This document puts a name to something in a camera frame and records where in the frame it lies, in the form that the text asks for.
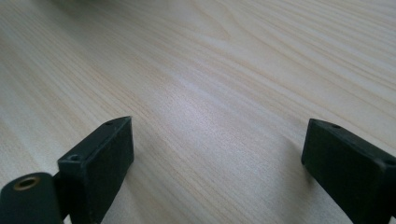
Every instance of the black plastic part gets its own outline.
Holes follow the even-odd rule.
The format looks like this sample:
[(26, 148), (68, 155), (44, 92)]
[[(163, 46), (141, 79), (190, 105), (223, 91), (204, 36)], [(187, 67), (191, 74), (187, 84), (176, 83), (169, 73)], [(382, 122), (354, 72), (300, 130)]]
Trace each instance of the black plastic part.
[(73, 223), (100, 223), (133, 160), (131, 117), (101, 125), (58, 160), (59, 185), (72, 197), (60, 197), (64, 214)]
[(395, 215), (396, 159), (344, 128), (309, 120), (302, 163), (354, 223)]
[(61, 174), (58, 172), (53, 178), (53, 183), (56, 189), (56, 196), (59, 202), (61, 218), (65, 219), (75, 203), (75, 195), (70, 190), (71, 188), (66, 185), (65, 181), (61, 179)]
[(9, 182), (1, 191), (0, 213), (5, 224), (63, 223), (52, 176), (34, 173)]

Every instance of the table surface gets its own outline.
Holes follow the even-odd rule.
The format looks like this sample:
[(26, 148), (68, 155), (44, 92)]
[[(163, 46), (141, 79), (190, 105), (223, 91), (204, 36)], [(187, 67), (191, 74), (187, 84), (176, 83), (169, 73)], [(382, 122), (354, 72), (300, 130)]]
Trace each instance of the table surface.
[(350, 223), (306, 127), (396, 155), (395, 40), (394, 0), (1, 1), (0, 184), (132, 116), (103, 223)]

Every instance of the screw hole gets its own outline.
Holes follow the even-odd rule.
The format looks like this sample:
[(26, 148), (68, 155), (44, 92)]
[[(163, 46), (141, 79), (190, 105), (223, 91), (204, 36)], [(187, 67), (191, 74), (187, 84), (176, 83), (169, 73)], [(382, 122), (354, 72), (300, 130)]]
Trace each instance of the screw hole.
[(17, 191), (30, 189), (34, 187), (39, 181), (40, 178), (38, 176), (29, 176), (18, 181), (18, 183), (14, 185), (14, 189)]
[(79, 155), (71, 155), (69, 156), (70, 161), (79, 161)]
[(387, 165), (396, 165), (396, 161), (385, 161)]

